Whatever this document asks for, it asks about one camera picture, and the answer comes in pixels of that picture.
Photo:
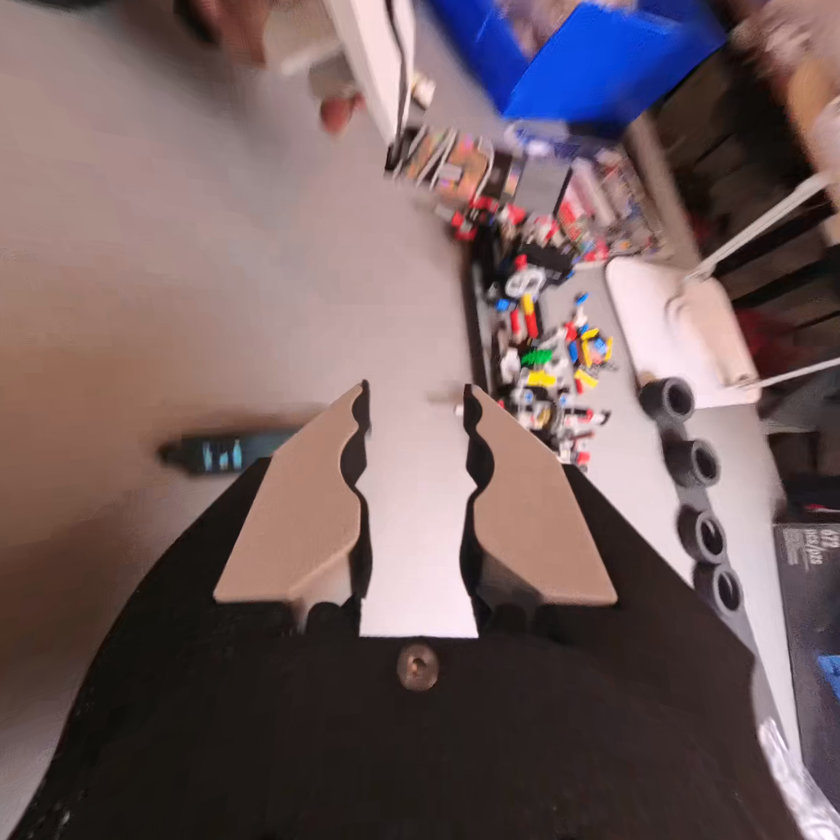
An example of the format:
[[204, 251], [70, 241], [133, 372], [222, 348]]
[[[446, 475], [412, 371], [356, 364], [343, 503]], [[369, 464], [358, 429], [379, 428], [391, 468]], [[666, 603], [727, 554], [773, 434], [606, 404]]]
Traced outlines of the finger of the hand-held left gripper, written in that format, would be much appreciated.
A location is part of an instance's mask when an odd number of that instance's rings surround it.
[[328, 1], [356, 87], [385, 145], [403, 132], [403, 4]]
[[409, 120], [415, 77], [416, 19], [412, 1], [395, 2], [395, 41], [400, 59], [396, 132], [400, 140]]

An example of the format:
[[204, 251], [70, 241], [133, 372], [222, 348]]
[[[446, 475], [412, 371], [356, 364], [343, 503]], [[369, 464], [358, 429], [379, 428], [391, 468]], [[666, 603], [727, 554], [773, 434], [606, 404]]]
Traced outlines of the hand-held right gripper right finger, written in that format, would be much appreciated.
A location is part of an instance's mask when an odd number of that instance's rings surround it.
[[466, 469], [461, 575], [489, 620], [512, 607], [526, 620], [545, 606], [609, 608], [616, 588], [556, 455], [477, 385], [463, 395]]

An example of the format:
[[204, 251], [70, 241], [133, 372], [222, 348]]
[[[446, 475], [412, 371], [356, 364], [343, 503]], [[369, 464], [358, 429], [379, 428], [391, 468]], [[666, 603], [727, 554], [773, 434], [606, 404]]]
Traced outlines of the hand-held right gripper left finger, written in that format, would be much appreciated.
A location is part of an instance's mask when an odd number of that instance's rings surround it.
[[367, 464], [370, 386], [353, 385], [269, 458], [213, 591], [220, 605], [285, 606], [302, 630], [313, 607], [360, 623], [372, 573]]

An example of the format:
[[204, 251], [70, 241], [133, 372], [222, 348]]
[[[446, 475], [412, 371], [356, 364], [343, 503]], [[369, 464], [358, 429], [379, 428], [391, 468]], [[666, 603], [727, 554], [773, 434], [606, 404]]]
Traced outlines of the black curved lego panel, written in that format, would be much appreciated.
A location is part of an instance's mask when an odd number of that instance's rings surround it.
[[156, 450], [160, 463], [190, 477], [234, 476], [270, 458], [301, 427], [204, 432], [181, 436]]

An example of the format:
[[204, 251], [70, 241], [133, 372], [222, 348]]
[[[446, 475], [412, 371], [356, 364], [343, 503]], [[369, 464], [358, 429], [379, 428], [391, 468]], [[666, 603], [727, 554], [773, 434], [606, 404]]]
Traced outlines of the holographic lego sticker sheet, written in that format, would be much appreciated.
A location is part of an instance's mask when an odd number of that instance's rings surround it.
[[416, 188], [462, 242], [488, 229], [504, 249], [535, 245], [574, 264], [669, 251], [623, 144], [571, 133], [563, 123], [512, 122], [498, 141], [410, 127], [385, 173]]

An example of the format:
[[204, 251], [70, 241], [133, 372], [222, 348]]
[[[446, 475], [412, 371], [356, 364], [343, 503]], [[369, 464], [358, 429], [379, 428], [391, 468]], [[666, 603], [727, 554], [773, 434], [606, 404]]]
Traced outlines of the pile of loose lego pieces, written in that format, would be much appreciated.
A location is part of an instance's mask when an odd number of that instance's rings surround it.
[[582, 396], [593, 391], [605, 372], [617, 372], [614, 338], [605, 334], [589, 319], [586, 305], [590, 294], [574, 297], [570, 317], [563, 326], [565, 345], [572, 368], [574, 393]]

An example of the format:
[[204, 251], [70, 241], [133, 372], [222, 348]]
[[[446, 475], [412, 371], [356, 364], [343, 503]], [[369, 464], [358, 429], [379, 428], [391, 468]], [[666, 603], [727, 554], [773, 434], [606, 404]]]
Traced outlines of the partly built lego car chassis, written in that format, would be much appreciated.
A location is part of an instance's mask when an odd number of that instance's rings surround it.
[[543, 300], [572, 278], [578, 255], [560, 223], [487, 196], [444, 212], [465, 244], [470, 324], [478, 385], [561, 464], [586, 472], [595, 431], [611, 412], [574, 393], [564, 345], [565, 319], [543, 314]]

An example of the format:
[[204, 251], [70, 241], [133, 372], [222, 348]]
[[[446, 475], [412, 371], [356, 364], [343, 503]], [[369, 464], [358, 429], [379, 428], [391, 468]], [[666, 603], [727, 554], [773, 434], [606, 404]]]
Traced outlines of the black lego set box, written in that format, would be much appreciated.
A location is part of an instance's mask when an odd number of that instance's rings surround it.
[[773, 526], [805, 767], [839, 807], [839, 526]]

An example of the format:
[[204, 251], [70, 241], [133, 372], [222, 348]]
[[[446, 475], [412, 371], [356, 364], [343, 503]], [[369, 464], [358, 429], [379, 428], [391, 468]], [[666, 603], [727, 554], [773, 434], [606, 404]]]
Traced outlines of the person's left hand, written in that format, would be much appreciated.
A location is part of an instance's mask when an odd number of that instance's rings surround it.
[[[191, 1], [182, 2], [180, 14], [189, 20], [205, 42], [222, 48], [235, 60], [262, 68], [266, 65], [265, 32], [270, 14], [283, 1]], [[366, 104], [360, 93], [348, 98], [325, 98], [320, 103], [322, 130], [332, 136], [343, 133]]]

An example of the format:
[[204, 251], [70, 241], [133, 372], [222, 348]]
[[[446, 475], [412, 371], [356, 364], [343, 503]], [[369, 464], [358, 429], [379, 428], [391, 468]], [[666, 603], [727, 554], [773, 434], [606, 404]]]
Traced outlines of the black rubber toy tire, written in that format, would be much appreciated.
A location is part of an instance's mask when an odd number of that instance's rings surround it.
[[684, 424], [696, 409], [689, 384], [675, 376], [648, 382], [638, 398], [644, 412], [659, 425]]
[[720, 479], [718, 455], [705, 439], [670, 440], [665, 444], [664, 454], [671, 478], [681, 487], [706, 489]]
[[683, 548], [695, 562], [720, 565], [728, 561], [726, 535], [712, 512], [685, 505], [679, 511], [677, 529]]
[[698, 595], [719, 616], [734, 616], [741, 611], [742, 586], [730, 565], [697, 563], [694, 569], [694, 586]]

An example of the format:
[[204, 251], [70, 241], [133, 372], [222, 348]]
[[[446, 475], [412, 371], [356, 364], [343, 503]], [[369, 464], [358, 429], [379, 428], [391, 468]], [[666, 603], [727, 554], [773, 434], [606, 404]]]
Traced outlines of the blue storage bin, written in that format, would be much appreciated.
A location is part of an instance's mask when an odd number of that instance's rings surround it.
[[707, 2], [583, 2], [534, 57], [490, 1], [427, 3], [501, 117], [618, 131], [726, 44]]

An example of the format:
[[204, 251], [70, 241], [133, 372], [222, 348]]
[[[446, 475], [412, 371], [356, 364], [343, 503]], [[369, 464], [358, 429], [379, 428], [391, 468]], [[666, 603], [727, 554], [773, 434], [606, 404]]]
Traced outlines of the white book stand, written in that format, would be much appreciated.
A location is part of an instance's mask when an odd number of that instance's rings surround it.
[[657, 265], [642, 257], [608, 262], [605, 283], [640, 385], [680, 378], [702, 410], [754, 404], [765, 387], [839, 365], [833, 358], [761, 380], [732, 303], [714, 277], [725, 258], [837, 183], [837, 172], [812, 175], [692, 269]]

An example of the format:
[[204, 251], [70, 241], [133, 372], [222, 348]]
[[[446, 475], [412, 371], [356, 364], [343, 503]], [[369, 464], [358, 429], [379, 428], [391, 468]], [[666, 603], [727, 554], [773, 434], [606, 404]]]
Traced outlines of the clear empty plastic bag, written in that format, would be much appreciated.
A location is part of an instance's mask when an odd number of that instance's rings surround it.
[[764, 719], [758, 738], [774, 782], [804, 839], [839, 839], [839, 814], [804, 764], [788, 749], [776, 721]]

